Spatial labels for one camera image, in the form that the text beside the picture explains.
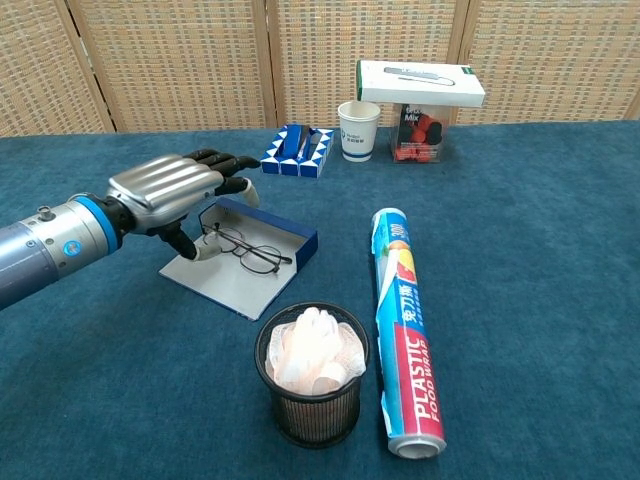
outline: tissue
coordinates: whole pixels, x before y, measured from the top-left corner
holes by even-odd
[[[333,315],[307,308],[295,322],[271,332],[265,368],[276,385],[300,395],[338,390],[365,371],[362,342]]]

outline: woven panel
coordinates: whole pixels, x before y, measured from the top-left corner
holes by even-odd
[[[112,129],[50,0],[0,3],[0,79],[0,136]]]
[[[621,119],[640,73],[640,1],[482,1],[469,63],[487,91],[458,123]]]
[[[340,103],[356,98],[358,59],[446,61],[454,0],[273,3],[281,63],[274,72],[281,90],[276,98],[279,109],[284,101],[285,121],[336,126]],[[383,106],[382,125],[390,123],[390,113]]]
[[[118,130],[265,126],[251,1],[70,3]]]

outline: plastic wrap roll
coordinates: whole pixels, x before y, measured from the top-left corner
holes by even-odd
[[[389,450],[403,458],[433,457],[446,442],[407,218],[398,209],[385,208],[372,223],[381,403]]]

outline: black mesh trash can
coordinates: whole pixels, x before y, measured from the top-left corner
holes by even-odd
[[[369,340],[358,320],[348,311],[328,303],[299,303],[281,310],[264,324],[256,340],[256,367],[271,393],[276,425],[291,442],[306,448],[335,445],[351,433],[360,416],[360,382],[353,378],[326,395],[310,396],[289,392],[276,385],[265,367],[271,331],[277,325],[295,322],[307,308],[327,310],[338,323],[348,323],[362,342],[365,365],[369,362]]]

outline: white paper cup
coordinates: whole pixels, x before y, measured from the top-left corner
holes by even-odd
[[[378,130],[380,107],[356,100],[338,107],[342,156],[350,162],[365,162],[371,158]]]

